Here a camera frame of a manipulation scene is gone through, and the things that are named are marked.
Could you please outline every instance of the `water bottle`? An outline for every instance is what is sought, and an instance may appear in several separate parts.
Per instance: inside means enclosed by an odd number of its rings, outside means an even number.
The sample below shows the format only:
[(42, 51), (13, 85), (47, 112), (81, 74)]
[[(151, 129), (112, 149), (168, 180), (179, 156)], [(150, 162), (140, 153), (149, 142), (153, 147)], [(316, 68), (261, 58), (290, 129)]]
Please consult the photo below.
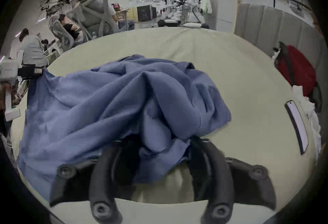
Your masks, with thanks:
[(92, 39), (91, 39), (91, 40), (94, 40), (94, 39), (96, 39), (96, 38), (97, 38), (96, 32), (93, 31), (93, 32), (92, 32)]

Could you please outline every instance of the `desk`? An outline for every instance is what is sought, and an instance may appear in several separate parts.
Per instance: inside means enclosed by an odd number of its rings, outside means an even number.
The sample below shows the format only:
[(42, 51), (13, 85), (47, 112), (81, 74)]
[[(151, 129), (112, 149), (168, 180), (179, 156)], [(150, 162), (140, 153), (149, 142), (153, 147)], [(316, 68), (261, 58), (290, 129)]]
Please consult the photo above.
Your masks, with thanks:
[[(109, 50), (108, 45), (119, 50)], [(284, 207), (306, 183), (315, 165), (315, 145), (308, 119), (294, 99), (289, 83), (273, 66), (271, 59), (257, 47), (234, 34), (180, 27), (115, 33), (65, 52), (48, 67), (48, 70), (56, 76), (66, 76), (132, 54), (141, 54), (147, 58), (192, 62), (196, 69), (209, 75), (231, 111), (232, 121), (207, 137), (224, 152), (225, 156), (234, 157), (251, 165), (264, 165), (268, 169), (277, 196), (277, 210)], [(284, 106), (291, 99), (295, 101), (305, 121), (309, 145), (304, 155), (300, 154), (296, 133)], [(18, 155), (19, 141), (23, 136), (26, 106), (27, 94), (19, 105), (22, 116), (15, 119), (12, 124), (11, 136), (15, 159)], [(182, 196), (174, 195), (183, 192), (177, 192), (172, 186), (165, 185), (166, 181), (169, 181), (168, 178), (160, 183), (149, 185), (146, 190), (142, 187), (139, 190), (142, 190), (144, 198), (152, 203), (155, 203), (156, 199), (161, 199), (166, 193), (176, 197), (175, 201), (170, 201), (171, 203), (188, 202), (190, 197), (192, 198), (190, 194), (186, 195), (187, 198), (184, 200), (181, 199)], [(150, 199), (149, 191), (157, 196), (153, 195)], [(42, 198), (39, 200), (47, 206), (45, 200)], [(138, 213), (139, 216), (139, 212), (144, 212), (141, 216), (143, 220), (135, 223), (154, 223), (155, 219), (161, 218), (167, 220), (170, 214), (176, 216), (175, 212), (180, 211), (176, 209), (177, 204), (163, 205), (163, 208), (171, 210), (169, 214), (165, 210), (164, 215), (161, 210), (157, 210), (159, 206), (156, 204), (120, 199), (116, 201), (123, 218), (125, 214), (129, 216), (132, 214), (132, 218), (133, 214)], [(179, 207), (181, 205), (184, 208), (187, 204), (189, 203), (179, 204)], [(199, 213), (206, 207), (207, 202), (199, 201), (191, 204), (195, 212)], [(146, 219), (153, 216), (150, 213), (153, 209), (161, 217)], [(181, 210), (184, 212), (183, 217), (189, 220), (190, 211), (187, 213), (184, 209)], [(90, 223), (95, 223), (92, 216), (86, 215), (90, 211), (88, 201), (60, 204), (51, 211), (67, 223), (84, 224), (87, 223), (86, 219), (90, 220)], [(275, 212), (262, 206), (235, 204), (229, 224), (262, 223), (257, 218), (259, 213), (266, 219)], [(189, 223), (199, 222), (197, 219), (192, 219)]]
[(130, 10), (130, 8), (125, 8), (125, 9), (122, 9), (122, 10), (116, 12), (117, 15), (123, 15), (124, 16), (125, 26), (126, 26), (127, 31), (129, 30), (129, 24), (128, 24), (128, 19), (127, 19), (127, 12), (129, 10)]

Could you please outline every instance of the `blue towel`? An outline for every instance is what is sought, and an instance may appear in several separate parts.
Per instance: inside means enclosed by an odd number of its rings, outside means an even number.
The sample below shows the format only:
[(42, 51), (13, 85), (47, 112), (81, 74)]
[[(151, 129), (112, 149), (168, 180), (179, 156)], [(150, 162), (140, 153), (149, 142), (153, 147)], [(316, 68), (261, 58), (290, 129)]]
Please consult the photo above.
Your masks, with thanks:
[(191, 136), (230, 120), (213, 81), (191, 63), (133, 55), (66, 77), (44, 69), (30, 82), (18, 166), (49, 201), (60, 165), (99, 155), (113, 139), (140, 134), (134, 181), (153, 182), (179, 163)]

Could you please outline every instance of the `phone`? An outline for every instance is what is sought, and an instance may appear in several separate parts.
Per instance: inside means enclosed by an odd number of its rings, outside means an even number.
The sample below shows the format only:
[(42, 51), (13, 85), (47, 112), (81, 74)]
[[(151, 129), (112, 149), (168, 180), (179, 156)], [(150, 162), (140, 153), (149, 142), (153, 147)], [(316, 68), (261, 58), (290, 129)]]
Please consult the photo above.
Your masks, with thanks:
[(285, 104), (285, 107), (295, 128), (299, 149), (301, 151), (301, 155), (303, 155), (309, 145), (309, 141), (301, 114), (299, 113), (293, 100), (288, 101)]

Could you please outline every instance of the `red backpack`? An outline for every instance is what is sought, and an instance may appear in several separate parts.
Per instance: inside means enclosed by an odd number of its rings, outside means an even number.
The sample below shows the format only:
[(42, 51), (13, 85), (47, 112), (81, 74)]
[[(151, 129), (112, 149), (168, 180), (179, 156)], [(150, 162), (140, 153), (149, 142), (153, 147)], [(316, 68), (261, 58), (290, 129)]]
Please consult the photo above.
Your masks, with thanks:
[(309, 96), (316, 85), (316, 71), (306, 57), (294, 46), (279, 42), (280, 51), (275, 65), (291, 86), (303, 87), (303, 95)]

